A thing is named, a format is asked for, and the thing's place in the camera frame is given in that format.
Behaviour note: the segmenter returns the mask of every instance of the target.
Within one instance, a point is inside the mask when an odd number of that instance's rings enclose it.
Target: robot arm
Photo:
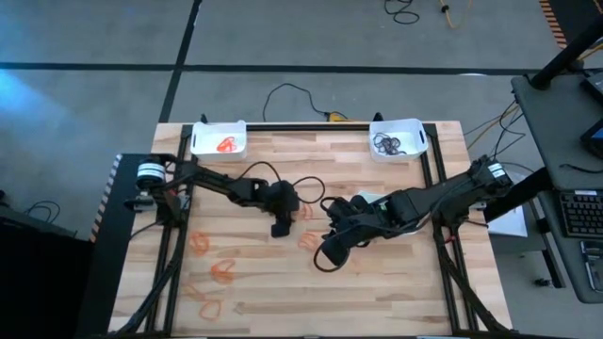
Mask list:
[[[193,162],[182,162],[179,164],[178,179],[166,183],[166,165],[176,161],[172,154],[152,154],[139,165],[137,186],[153,196],[158,218],[178,219],[181,206],[174,189],[181,184],[193,183],[220,193],[239,206],[256,207],[274,215],[276,223],[271,228],[272,237],[289,235],[293,221],[291,213],[300,209],[298,194],[289,182],[279,181],[269,185],[264,179],[232,178]]]
[[[389,239],[418,231],[427,223],[427,215],[440,225],[458,227],[466,219],[469,206],[505,195],[512,185],[499,163],[483,156],[468,171],[438,185],[397,190],[372,203],[361,196],[349,202],[325,198],[323,202],[333,201],[328,208],[321,204],[333,229],[323,236],[325,241],[319,249],[341,267],[351,248],[366,246],[377,236]]]

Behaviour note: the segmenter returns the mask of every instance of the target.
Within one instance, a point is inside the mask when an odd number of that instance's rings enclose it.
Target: keyboard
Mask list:
[[[603,239],[603,196],[560,193],[565,235]]]

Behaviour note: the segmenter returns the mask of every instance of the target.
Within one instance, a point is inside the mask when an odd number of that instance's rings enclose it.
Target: concrete floor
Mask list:
[[[450,0],[456,15],[466,2]],[[0,63],[173,64],[192,0],[0,0]],[[437,1],[416,1],[421,20],[393,24],[379,0],[205,0],[187,64],[282,64],[525,69],[543,66],[559,49],[537,0],[480,1],[467,25],[450,31]],[[603,65],[603,56],[589,60]],[[50,199],[57,224],[86,238],[112,159],[150,150],[171,72],[12,71],[0,69],[0,188],[18,210]],[[369,120],[416,117],[459,120],[465,130],[511,102],[510,77],[183,73],[170,121],[261,121],[266,95],[283,82],[312,91],[319,109]],[[275,93],[270,121],[315,121],[307,97]],[[528,137],[501,155],[542,166]],[[471,150],[490,153],[498,130]],[[471,141],[474,135],[467,136]],[[540,256],[497,254],[514,326],[535,334],[595,338],[601,305],[583,305],[571,287],[530,284]]]

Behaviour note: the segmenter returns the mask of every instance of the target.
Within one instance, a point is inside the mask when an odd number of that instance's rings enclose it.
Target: white plastic tray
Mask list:
[[[404,153],[389,155],[379,152],[375,146],[375,136],[378,133],[397,137],[400,145],[399,151]],[[428,148],[427,135],[423,123],[418,119],[404,119],[396,121],[374,121],[368,127],[368,145],[370,155],[377,162],[403,162],[418,158]]]
[[[247,156],[247,123],[195,122],[190,152],[204,162],[239,161]]]

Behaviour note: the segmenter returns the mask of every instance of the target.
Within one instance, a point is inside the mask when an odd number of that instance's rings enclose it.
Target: butcher block tabletop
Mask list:
[[[435,124],[447,176],[467,170],[469,157],[461,124]],[[159,124],[152,152],[176,153],[181,129],[180,123]],[[437,181],[431,149],[432,177]],[[399,164],[372,161],[367,131],[249,132],[243,162],[206,166],[238,176],[256,161],[270,162],[282,179],[291,183],[315,175],[324,181],[326,196],[346,199],[359,191],[387,194],[425,186],[419,159]],[[276,180],[264,165],[246,176],[270,183]],[[311,201],[319,196],[321,187],[308,180],[296,190]],[[470,218],[483,222],[477,212]],[[296,219],[291,235],[274,239],[270,237],[273,217],[195,187],[172,335],[450,334],[430,224],[417,234],[375,239],[366,248],[353,249],[339,271],[322,273],[314,268],[312,256],[320,236],[330,230],[329,220],[317,204],[304,206]],[[133,232],[153,221],[155,212],[138,215]],[[161,231],[156,226],[131,240],[111,330],[125,324],[149,293]],[[510,328],[487,229],[466,223],[460,231],[472,288],[498,321]],[[319,262],[329,266],[324,257]],[[461,324],[466,328],[461,295],[458,289],[455,292]],[[160,301],[166,298],[167,292]],[[159,309],[164,307],[165,302],[160,302]],[[163,318],[160,311],[158,328]]]

